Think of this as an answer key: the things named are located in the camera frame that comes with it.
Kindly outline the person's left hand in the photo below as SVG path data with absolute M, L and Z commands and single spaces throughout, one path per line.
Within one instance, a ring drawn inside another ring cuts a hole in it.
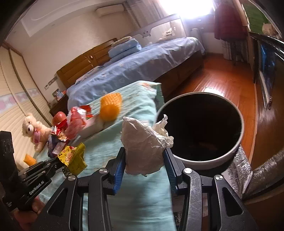
M 32 203 L 30 211 L 16 210 L 13 213 L 15 220 L 19 223 L 22 230 L 30 230 L 32 224 L 36 221 L 38 215 L 41 213 L 45 204 L 37 196 Z

